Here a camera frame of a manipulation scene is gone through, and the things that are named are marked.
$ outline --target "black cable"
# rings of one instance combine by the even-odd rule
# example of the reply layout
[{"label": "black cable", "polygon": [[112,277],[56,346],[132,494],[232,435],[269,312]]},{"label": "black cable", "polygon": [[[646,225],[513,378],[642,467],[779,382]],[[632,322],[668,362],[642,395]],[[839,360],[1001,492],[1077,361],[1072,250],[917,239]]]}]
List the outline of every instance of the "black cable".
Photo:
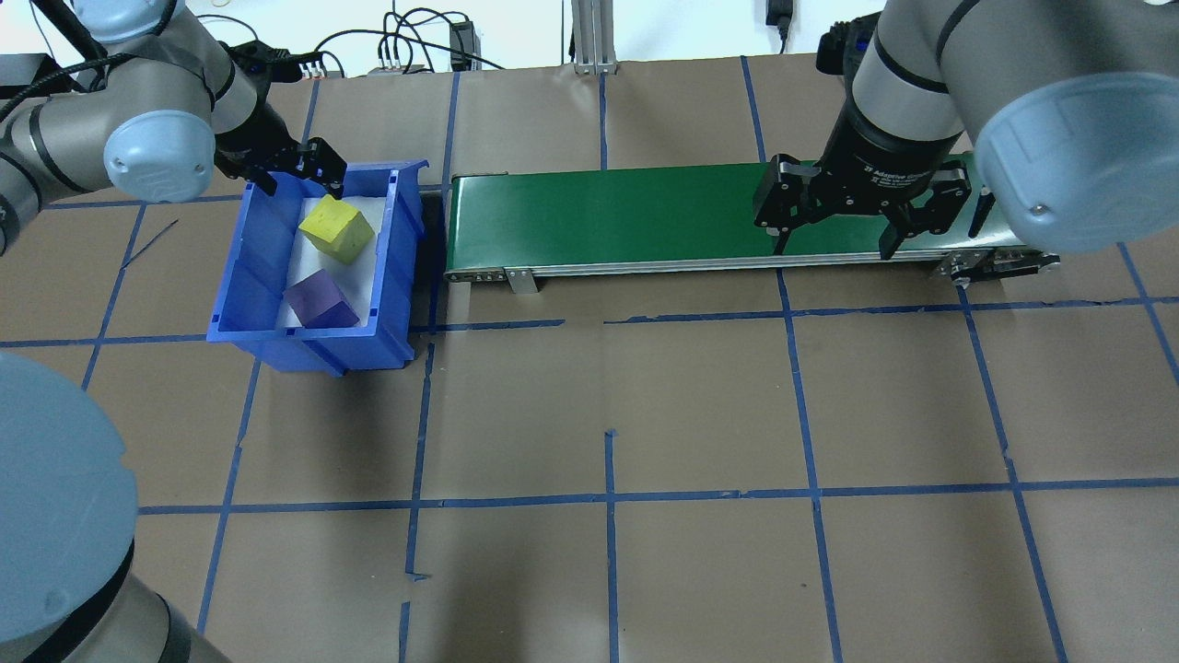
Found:
[{"label": "black cable", "polygon": [[50,50],[50,57],[53,61],[58,60],[55,53],[53,53],[53,45],[50,44],[50,38],[45,35],[45,28],[41,27],[41,19],[37,18],[37,7],[33,6],[33,0],[28,0],[28,11],[33,14],[33,24],[37,26],[37,32],[41,33],[41,39],[45,40],[45,47]]},{"label": "black cable", "polygon": [[344,74],[343,63],[340,61],[340,58],[337,58],[335,53],[331,51],[321,51],[320,57],[322,58],[323,55],[331,55],[331,59],[336,61],[336,66],[340,67],[340,78],[348,78],[348,76]]},{"label": "black cable", "polygon": [[[391,15],[391,17],[394,17],[394,18],[397,19],[397,27],[394,29],[394,34],[401,34],[401,27],[402,27],[402,25],[406,25],[406,26],[409,27],[409,29],[411,29],[414,32],[414,37],[416,37],[417,40],[421,42],[422,33],[417,32],[417,27],[416,26],[410,25],[410,24],[407,22],[407,19],[408,19],[409,14],[414,13],[416,9],[410,11],[409,13],[406,13],[406,14],[397,14],[396,12],[388,12],[388,13],[384,14],[384,20],[381,22],[381,27],[384,29],[384,32],[389,32],[389,17]],[[388,53],[388,41],[387,40],[388,40],[387,37],[381,39],[381,42],[386,45],[386,53]],[[401,59],[401,54],[397,53],[397,42],[396,42],[396,40],[394,40],[394,42],[393,42],[393,53],[394,53],[394,55],[397,59]],[[423,46],[422,47],[422,53],[426,55],[426,68],[428,68],[430,71],[434,71],[434,59],[430,58],[430,52],[427,51],[426,47]],[[414,47],[413,47],[413,45],[410,45],[409,46],[409,63],[413,64],[413,61],[414,61]],[[406,68],[403,71],[406,73],[409,72],[409,65],[408,64],[406,65]]]},{"label": "black cable", "polygon": [[[381,35],[384,35],[384,34],[389,34],[389,33],[382,32],[380,29],[368,29],[368,28],[362,28],[362,27],[357,27],[357,28],[353,28],[353,29],[342,29],[340,32],[329,34],[328,37],[323,38],[323,40],[320,41],[318,45],[316,45],[315,50],[316,51],[321,51],[323,48],[324,44],[327,44],[328,41],[331,41],[332,39],[337,39],[337,38],[344,37],[345,34],[381,34]],[[476,55],[474,53],[467,53],[465,51],[459,51],[456,48],[449,48],[447,46],[442,46],[441,44],[434,44],[432,41],[422,41],[420,39],[414,39],[411,37],[406,37],[404,34],[401,34],[401,35],[397,35],[397,37],[400,39],[404,39],[406,41],[411,41],[414,44],[421,44],[422,46],[429,46],[432,48],[437,48],[440,51],[446,51],[448,53],[455,53],[455,54],[459,54],[459,55],[465,55],[467,58],[470,58],[472,60],[475,60],[476,63],[483,63],[485,65],[487,65],[489,67],[494,67],[494,68],[498,68],[498,70],[502,70],[503,68],[500,65],[496,65],[495,63],[493,63],[493,61],[490,61],[488,59],[480,58],[479,55]]]},{"label": "black cable", "polygon": [[176,12],[176,2],[177,0],[167,0],[167,5],[164,6],[164,15],[160,17],[156,27],[151,28],[152,37],[159,37],[167,29],[167,24],[172,22],[172,13]]},{"label": "black cable", "polygon": [[[394,2],[393,4],[393,11],[391,12],[387,12],[384,14],[384,19],[382,21],[381,27],[386,32],[388,32],[389,31],[389,17],[394,17],[394,18],[397,19],[397,26],[396,26],[396,28],[394,28],[394,33],[400,34],[401,33],[401,27],[406,26],[406,27],[410,28],[411,31],[414,31],[414,37],[416,37],[419,40],[421,40],[422,34],[420,32],[417,32],[417,26],[422,26],[422,25],[429,24],[429,22],[435,21],[435,20],[443,20],[450,27],[450,31],[454,32],[455,34],[457,34],[457,31],[455,29],[455,26],[454,26],[454,21],[452,21],[449,17],[455,15],[455,17],[462,17],[462,19],[465,21],[469,21],[470,20],[470,17],[468,17],[466,14],[466,12],[439,12],[439,11],[435,11],[435,9],[430,9],[428,7],[415,7],[415,8],[410,9],[410,11],[406,12],[404,14],[397,14],[396,5],[397,4]],[[426,18],[423,20],[420,20],[417,22],[410,21],[409,17],[411,14],[417,13],[417,12],[429,13],[430,17],[428,17],[428,18]],[[459,37],[459,48],[461,51],[466,51],[467,48],[466,48],[466,45],[462,42],[462,35],[457,34],[457,37]],[[397,59],[401,59],[401,54],[397,52],[397,42],[396,41],[394,41],[394,44],[393,44],[393,54],[391,55],[389,53],[388,38],[381,39],[381,42],[377,45],[377,58],[382,58],[382,50],[383,50],[383,58],[387,59],[387,60],[389,60],[390,63],[394,60],[394,57],[396,57]],[[422,47],[422,52],[426,54],[427,68],[429,71],[432,71],[432,72],[435,71],[434,60],[430,58],[429,51],[427,51],[426,47],[423,46]],[[407,64],[406,67],[404,67],[404,70],[402,70],[402,71],[404,71],[406,73],[408,73],[409,72],[409,66],[413,64],[413,61],[414,61],[414,52],[413,52],[413,45],[410,45],[409,64]]]},{"label": "black cable", "polygon": [[[151,29],[153,37],[159,37],[167,29],[167,24],[172,20],[172,12],[176,11],[177,0],[167,0],[167,6],[164,9],[164,15],[156,24],[156,27]],[[107,55],[105,58],[99,58],[97,60],[86,60],[85,63],[79,63],[77,65],[71,65],[64,70],[58,70],[51,74],[42,76],[41,78],[34,80],[33,83],[25,86],[24,90],[13,96],[12,99],[0,107],[0,125],[4,124],[8,116],[17,110],[17,106],[21,105],[26,99],[33,97],[39,91],[44,90],[47,85],[61,79],[62,77],[68,77],[78,72],[84,72],[86,70],[100,68],[100,67],[117,67],[124,63],[129,63],[136,59],[136,55],[130,53],[116,53],[113,55]]]},{"label": "black cable", "polygon": [[454,21],[452,21],[450,18],[447,15],[447,14],[461,14],[465,18],[465,20],[470,21],[470,18],[467,17],[467,14],[463,14],[462,12],[437,12],[435,9],[430,9],[429,7],[414,7],[413,9],[406,12],[404,17],[406,20],[409,20],[409,17],[417,12],[424,12],[430,14],[432,17],[426,19],[424,21],[419,21],[416,24],[410,24],[410,25],[426,25],[433,20],[441,19],[446,21],[446,25],[450,27],[450,32],[459,39],[459,50],[467,51],[467,45],[462,42],[462,34],[459,32],[459,28],[455,27]]},{"label": "black cable", "polygon": [[37,94],[40,90],[44,90],[51,83],[54,83],[62,77],[67,77],[70,74],[74,74],[86,70],[94,70],[105,66],[118,66],[133,59],[134,55],[127,53],[116,53],[114,55],[107,55],[105,58],[99,58],[98,60],[87,60],[85,63],[79,63],[77,65],[72,65],[64,70],[58,70],[48,76],[41,77],[34,80],[33,83],[26,85],[24,90],[13,96],[12,99],[8,99],[8,103],[5,104],[4,107],[0,107],[0,124],[2,124],[6,119],[8,119],[8,116],[11,116],[14,110],[17,110],[17,106],[19,106],[29,97]]},{"label": "black cable", "polygon": [[222,19],[222,20],[225,20],[225,21],[236,22],[237,25],[244,27],[245,29],[249,29],[250,34],[253,35],[253,40],[255,41],[261,41],[261,39],[258,39],[258,31],[253,29],[253,26],[251,26],[250,24],[243,21],[242,19],[235,19],[233,17],[226,17],[225,14],[197,14],[197,18],[198,19]]}]

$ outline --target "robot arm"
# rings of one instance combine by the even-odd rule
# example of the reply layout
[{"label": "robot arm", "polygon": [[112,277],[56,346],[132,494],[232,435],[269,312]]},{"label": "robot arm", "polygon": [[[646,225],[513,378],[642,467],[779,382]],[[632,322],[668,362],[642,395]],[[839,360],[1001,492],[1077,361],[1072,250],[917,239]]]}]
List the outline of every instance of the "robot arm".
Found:
[{"label": "robot arm", "polygon": [[101,91],[0,119],[0,254],[54,201],[112,185],[150,202],[189,201],[208,189],[213,168],[271,192],[266,172],[288,171],[342,195],[343,159],[321,139],[302,146],[291,138],[265,88],[184,0],[77,0],[74,11],[107,51],[134,57],[112,67]]},{"label": "robot arm", "polygon": [[835,214],[883,215],[888,258],[961,211],[970,184],[944,159],[966,131],[1029,245],[1095,250],[1172,225],[1175,34],[1179,6],[1140,0],[890,0],[858,44],[858,70],[844,72],[848,99],[823,157],[811,168],[777,157],[757,223],[788,235]]}]

